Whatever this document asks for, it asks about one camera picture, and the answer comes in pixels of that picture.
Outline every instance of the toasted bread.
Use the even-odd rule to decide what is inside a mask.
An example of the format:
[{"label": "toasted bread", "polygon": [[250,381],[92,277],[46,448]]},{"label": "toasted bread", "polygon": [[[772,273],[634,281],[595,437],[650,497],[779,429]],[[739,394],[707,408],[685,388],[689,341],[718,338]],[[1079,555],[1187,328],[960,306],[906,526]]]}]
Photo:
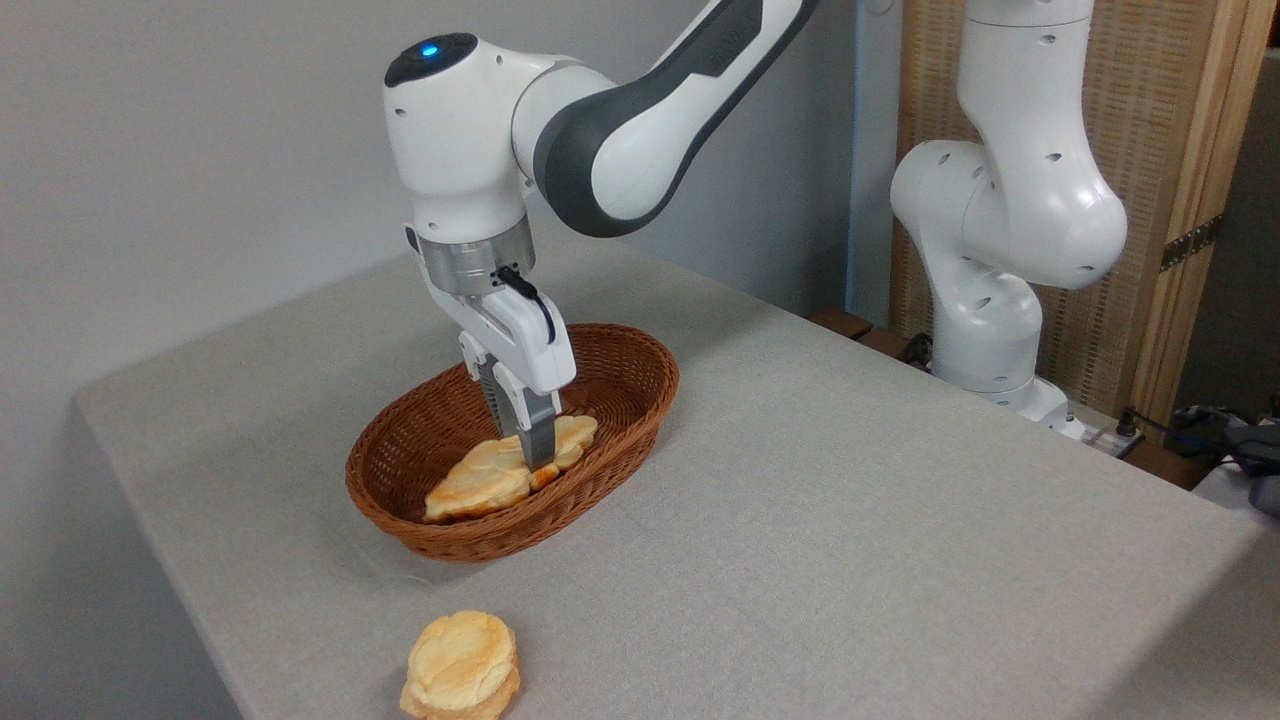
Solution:
[{"label": "toasted bread", "polygon": [[493,615],[465,610],[422,630],[399,705],[424,720],[497,720],[518,689],[516,634]]}]

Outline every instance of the bread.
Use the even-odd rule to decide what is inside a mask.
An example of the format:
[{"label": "bread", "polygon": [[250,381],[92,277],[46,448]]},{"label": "bread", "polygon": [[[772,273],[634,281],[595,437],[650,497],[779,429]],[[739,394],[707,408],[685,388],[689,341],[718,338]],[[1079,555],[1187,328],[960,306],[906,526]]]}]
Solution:
[{"label": "bread", "polygon": [[556,418],[556,457],[532,471],[518,437],[481,442],[426,496],[426,521],[483,518],[525,500],[577,464],[595,442],[596,428],[588,415]]},{"label": "bread", "polygon": [[463,610],[419,635],[399,705],[422,720],[497,720],[518,689],[516,634],[488,612]]}]

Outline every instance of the metal hinge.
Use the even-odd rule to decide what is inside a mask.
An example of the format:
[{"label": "metal hinge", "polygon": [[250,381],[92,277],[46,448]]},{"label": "metal hinge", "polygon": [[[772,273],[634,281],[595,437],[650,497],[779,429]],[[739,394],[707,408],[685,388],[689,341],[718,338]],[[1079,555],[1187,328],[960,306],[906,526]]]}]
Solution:
[{"label": "metal hinge", "polygon": [[1222,215],[1219,215],[1166,245],[1165,255],[1160,259],[1160,272],[1183,264],[1192,255],[1217,242],[1221,229]]}]

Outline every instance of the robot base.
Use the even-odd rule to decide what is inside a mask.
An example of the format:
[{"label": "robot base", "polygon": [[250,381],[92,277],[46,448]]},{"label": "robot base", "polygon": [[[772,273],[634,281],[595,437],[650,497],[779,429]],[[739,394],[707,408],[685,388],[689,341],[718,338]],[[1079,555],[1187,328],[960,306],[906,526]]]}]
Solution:
[{"label": "robot base", "polygon": [[1115,419],[1102,413],[1084,406],[1070,410],[1062,391],[1041,378],[1014,391],[974,395],[1112,457],[1124,457],[1142,441],[1140,433],[1121,434]]},{"label": "robot base", "polygon": [[1065,433],[1068,429],[1066,395],[1057,386],[1039,378],[1032,378],[1032,382],[1018,389],[974,395],[1052,430]]}]

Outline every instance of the wicker basket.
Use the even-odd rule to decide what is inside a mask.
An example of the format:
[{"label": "wicker basket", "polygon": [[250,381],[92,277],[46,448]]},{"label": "wicker basket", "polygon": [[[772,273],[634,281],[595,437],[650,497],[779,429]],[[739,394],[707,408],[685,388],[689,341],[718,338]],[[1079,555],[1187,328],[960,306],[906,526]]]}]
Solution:
[{"label": "wicker basket", "polygon": [[392,402],[361,433],[347,460],[347,491],[360,511],[413,552],[484,562],[547,539],[622,484],[649,455],[676,397],[676,360],[635,328],[581,324],[568,334],[577,379],[561,391],[564,413],[600,423],[576,466],[506,510],[424,523],[426,495],[449,468],[498,437],[480,387],[460,364]]}]

